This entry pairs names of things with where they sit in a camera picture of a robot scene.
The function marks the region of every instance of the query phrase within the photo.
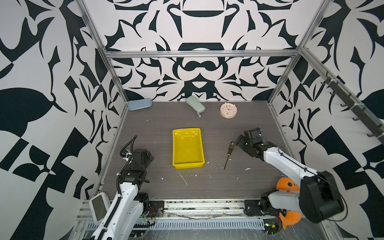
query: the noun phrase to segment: screwdriver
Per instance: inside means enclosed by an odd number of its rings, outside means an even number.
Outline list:
[[[224,165],[224,170],[225,170],[225,167],[227,166],[227,162],[228,162],[229,156],[231,156],[231,153],[232,153],[234,147],[235,147],[235,143],[234,143],[234,142],[231,142],[231,143],[229,144],[229,148],[228,148],[228,157],[227,157],[227,161],[225,162],[225,165]]]

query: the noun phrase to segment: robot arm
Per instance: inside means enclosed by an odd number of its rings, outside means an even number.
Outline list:
[[[260,158],[287,177],[300,188],[300,192],[277,191],[268,195],[268,205],[303,213],[311,222],[318,223],[341,213],[344,204],[332,174],[318,172],[282,152],[275,144],[264,142],[259,128],[245,131],[235,143],[248,155]]]
[[[116,179],[118,192],[91,240],[128,239],[137,219],[149,209],[148,194],[139,193],[139,189],[143,182],[149,182],[145,180],[146,169],[153,159],[146,149],[136,149],[127,158],[126,166]]]

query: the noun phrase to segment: gray wooden floor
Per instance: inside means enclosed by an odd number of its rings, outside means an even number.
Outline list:
[[[135,134],[138,137],[134,149],[145,148],[155,158],[147,169],[146,179],[150,183],[143,183],[140,189],[150,198],[259,197],[275,189],[282,173],[272,165],[250,157],[239,147],[235,147],[223,170],[229,143],[245,130],[259,127],[263,137],[277,146],[284,146],[267,103],[235,103],[238,113],[233,119],[220,115],[219,108],[223,103],[203,104],[206,112],[201,118],[185,102],[154,102],[150,108],[128,112],[103,191],[114,197],[116,173],[125,164],[119,151]],[[176,170],[172,166],[172,131],[191,127],[201,129],[205,164],[200,168]]]

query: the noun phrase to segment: patterned wallpaper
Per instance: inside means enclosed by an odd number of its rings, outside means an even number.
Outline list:
[[[109,51],[295,49],[321,0],[85,0]],[[114,59],[130,100],[267,100],[289,57]]]
[[[111,51],[291,49],[320,0],[86,0]]]
[[[73,0],[0,12],[0,239],[68,239],[124,103]]]
[[[267,100],[289,57],[114,59],[129,100]]]
[[[335,0],[308,44],[379,118],[384,119],[384,3]],[[348,204],[337,222],[348,239],[384,237],[384,146],[301,58],[273,102],[297,159],[335,176]],[[345,212],[335,216],[339,220]]]

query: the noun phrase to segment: white debris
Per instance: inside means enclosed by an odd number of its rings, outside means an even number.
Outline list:
[[[181,174],[179,174],[180,177],[184,180],[185,184],[188,186],[188,183],[185,181],[185,179],[183,178],[183,176],[181,176]]]

